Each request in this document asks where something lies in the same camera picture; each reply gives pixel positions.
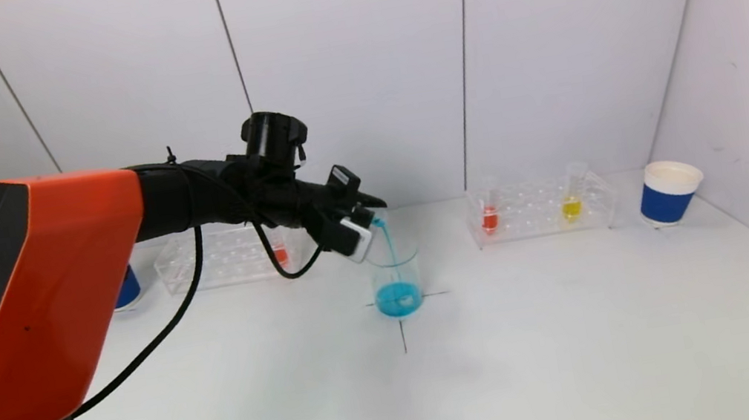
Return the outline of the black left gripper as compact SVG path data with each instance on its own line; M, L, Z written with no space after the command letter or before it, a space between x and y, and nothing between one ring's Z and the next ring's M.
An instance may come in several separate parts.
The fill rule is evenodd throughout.
M349 217L359 203L366 209L386 209L382 198L359 191L360 179L343 165L334 165L323 185L295 181L303 228L321 226L326 222L340 223Z

